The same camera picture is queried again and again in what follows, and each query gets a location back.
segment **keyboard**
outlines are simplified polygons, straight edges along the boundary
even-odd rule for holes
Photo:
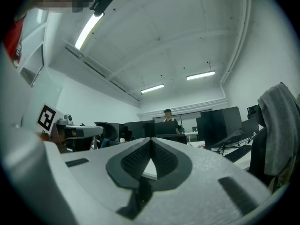
[[[234,163],[240,158],[242,158],[243,156],[245,156],[247,153],[249,153],[251,151],[251,148],[252,146],[250,145],[243,145],[237,150],[225,155],[224,157]]]

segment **camera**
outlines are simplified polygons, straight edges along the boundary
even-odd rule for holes
[[[94,11],[96,17],[104,14],[104,11],[111,4],[113,0],[95,0],[94,4],[90,7],[90,10]]]
[[[57,122],[57,125],[62,125],[62,126],[66,126],[66,125],[73,125],[73,121],[72,121],[72,116],[69,114],[64,115],[64,118],[60,118]]]

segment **black rubber pad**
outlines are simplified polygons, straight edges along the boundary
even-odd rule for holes
[[[258,204],[233,178],[225,177],[218,181],[243,215],[257,208]]]
[[[73,160],[73,161],[68,161],[68,162],[66,162],[66,165],[68,167],[74,167],[74,166],[84,164],[87,162],[89,162],[89,160],[87,160],[86,158],[81,158],[81,159],[77,159],[77,160]]]

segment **person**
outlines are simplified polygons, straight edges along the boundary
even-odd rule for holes
[[[164,122],[175,122],[176,123],[176,132],[178,133],[178,121],[172,117],[172,111],[170,109],[164,110],[165,120]]]
[[[88,7],[93,0],[28,0],[15,15],[10,30],[3,39],[6,51],[14,63],[19,67],[22,54],[22,28],[26,14],[33,8],[40,8],[54,12],[65,12],[68,8],[72,12],[81,11],[81,7]]]

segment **office chair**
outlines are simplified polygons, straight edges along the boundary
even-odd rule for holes
[[[248,119],[254,118],[258,109],[258,105],[254,105],[252,107],[247,108],[248,111]]]
[[[98,136],[100,142],[97,143],[98,148],[106,148],[117,145],[114,141],[118,137],[117,129],[108,122],[95,122],[97,126],[104,128],[104,132],[101,136]]]
[[[260,106],[258,106],[257,108],[255,117],[258,124],[261,125],[263,129],[258,132],[252,143],[249,172],[257,177],[260,181],[262,181],[266,186],[268,186],[274,176],[264,174],[268,130],[263,119],[263,114]]]
[[[270,176],[264,174],[268,130],[260,106],[258,106],[257,108],[255,117],[257,119],[258,124],[261,125],[263,129],[259,131],[259,133],[255,136],[253,140],[252,149],[251,149],[250,168],[248,172],[254,175],[256,178],[258,178],[266,186],[269,186],[271,181],[275,178],[274,184],[270,185],[270,187],[272,187],[272,190],[274,192],[278,184],[278,178],[282,174],[284,173],[288,174],[285,176],[284,179],[285,182],[289,181],[294,165],[297,162],[297,159],[299,159],[299,154],[295,158],[291,158],[287,162],[285,168],[276,176]]]

